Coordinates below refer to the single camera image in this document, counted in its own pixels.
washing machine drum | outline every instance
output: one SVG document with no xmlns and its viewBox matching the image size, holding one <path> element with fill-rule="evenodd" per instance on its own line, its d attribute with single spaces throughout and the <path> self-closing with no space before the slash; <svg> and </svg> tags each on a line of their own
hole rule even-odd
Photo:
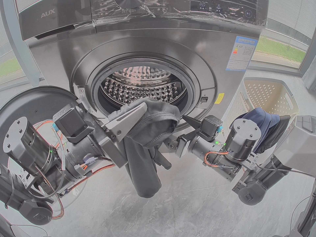
<svg viewBox="0 0 316 237">
<path fill-rule="evenodd" d="M 100 87 L 104 97 L 117 107 L 144 97 L 176 105 L 186 93 L 179 78 L 157 66 L 146 65 L 114 72 Z"/>
</svg>

control panel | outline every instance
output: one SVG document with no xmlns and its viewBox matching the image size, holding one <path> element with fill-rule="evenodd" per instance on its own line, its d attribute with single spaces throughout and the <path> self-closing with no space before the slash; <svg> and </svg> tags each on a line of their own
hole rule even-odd
<svg viewBox="0 0 316 237">
<path fill-rule="evenodd" d="M 152 17 L 170 18 L 173 15 L 176 17 L 187 15 L 191 19 L 201 18 L 203 15 L 205 19 L 219 17 L 260 26 L 266 24 L 269 2 L 269 0 L 144 0 L 142 5 L 130 8 L 130 6 L 124 6 L 121 0 L 90 1 L 92 19 L 96 23 L 117 21 L 124 17 L 132 18 L 145 14 Z"/>
<path fill-rule="evenodd" d="M 191 12 L 239 21 L 256 21 L 257 0 L 191 0 Z"/>
</svg>

warning sticker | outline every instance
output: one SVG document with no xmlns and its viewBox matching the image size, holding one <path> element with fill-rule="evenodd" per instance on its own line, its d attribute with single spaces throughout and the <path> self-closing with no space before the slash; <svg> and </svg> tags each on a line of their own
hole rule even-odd
<svg viewBox="0 0 316 237">
<path fill-rule="evenodd" d="M 257 44 L 257 39 L 237 36 L 226 70 L 246 71 Z"/>
<path fill-rule="evenodd" d="M 224 98 L 224 93 L 219 93 L 218 97 L 217 97 L 217 99 L 215 101 L 215 104 L 220 104 L 221 101 L 223 100 L 223 98 Z"/>
</svg>

beige laundry basket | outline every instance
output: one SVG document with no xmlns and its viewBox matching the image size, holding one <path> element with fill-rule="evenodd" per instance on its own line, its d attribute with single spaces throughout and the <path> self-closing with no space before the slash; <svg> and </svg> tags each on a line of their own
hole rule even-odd
<svg viewBox="0 0 316 237">
<path fill-rule="evenodd" d="M 224 116 L 225 131 L 228 131 L 230 124 L 239 115 L 257 107 L 271 114 L 290 115 L 291 121 L 299 113 L 297 102 L 285 82 L 271 78 L 245 77 L 227 110 L 227 116 Z"/>
</svg>

floor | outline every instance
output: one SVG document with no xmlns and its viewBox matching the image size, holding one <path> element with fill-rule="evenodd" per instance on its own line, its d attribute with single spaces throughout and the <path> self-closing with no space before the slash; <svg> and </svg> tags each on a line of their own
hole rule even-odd
<svg viewBox="0 0 316 237">
<path fill-rule="evenodd" d="M 294 94 L 300 114 L 316 116 L 316 97 L 306 90 L 301 78 L 254 70 L 248 70 L 246 76 L 283 80 Z M 1 92 L 0 105 L 18 90 Z M 88 181 L 62 219 L 44 226 L 49 236 L 284 236 L 289 234 L 295 206 L 310 195 L 314 182 L 290 173 L 261 203 L 247 206 L 226 180 L 192 154 L 181 159 L 174 154 L 166 157 L 172 168 L 158 167 L 162 188 L 153 198 L 138 197 L 124 169 L 108 169 Z M 293 223 L 306 202 L 298 207 Z M 11 223 L 26 223 L 14 210 L 0 206 L 0 212 Z M 44 236 L 40 229 L 24 230 L 32 237 Z"/>
</svg>

